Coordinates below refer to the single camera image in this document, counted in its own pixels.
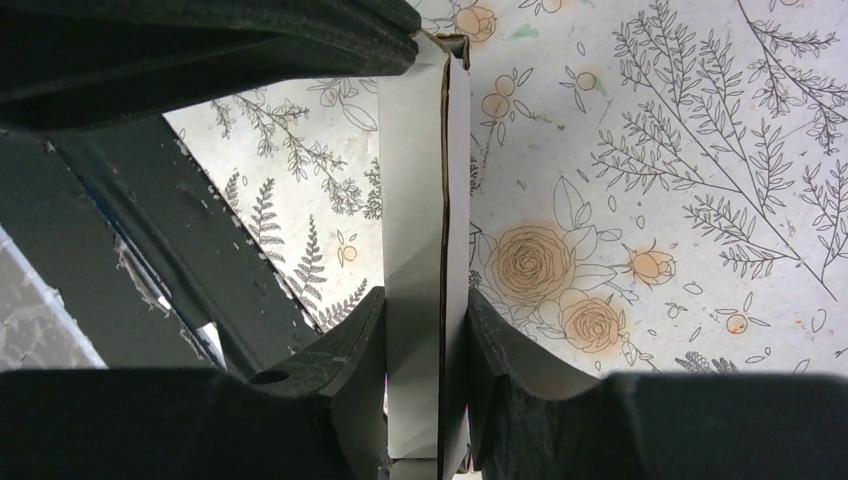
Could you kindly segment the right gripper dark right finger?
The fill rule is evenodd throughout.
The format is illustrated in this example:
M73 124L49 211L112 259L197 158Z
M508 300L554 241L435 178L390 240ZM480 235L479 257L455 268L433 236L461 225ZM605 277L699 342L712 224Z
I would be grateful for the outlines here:
M594 378L471 291L472 458L486 479L843 479L847 381L829 375Z

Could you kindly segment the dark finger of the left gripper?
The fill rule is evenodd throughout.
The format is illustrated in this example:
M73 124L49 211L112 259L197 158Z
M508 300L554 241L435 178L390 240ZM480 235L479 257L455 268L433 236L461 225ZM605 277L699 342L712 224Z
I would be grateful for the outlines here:
M420 28L405 1L5 1L1 125L97 128L283 80L400 75Z

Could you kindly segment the white cardboard paper box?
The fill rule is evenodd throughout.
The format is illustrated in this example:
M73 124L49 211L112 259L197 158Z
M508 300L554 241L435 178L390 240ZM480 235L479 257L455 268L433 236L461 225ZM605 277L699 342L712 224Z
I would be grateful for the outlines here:
M450 479L469 445L469 40L414 40L378 82L388 454L394 479Z

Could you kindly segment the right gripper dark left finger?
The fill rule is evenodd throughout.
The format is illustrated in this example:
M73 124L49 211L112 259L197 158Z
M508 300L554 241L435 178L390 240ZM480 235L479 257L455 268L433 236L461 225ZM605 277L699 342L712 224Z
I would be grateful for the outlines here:
M193 368L1 376L5 479L376 479L385 291L247 381Z

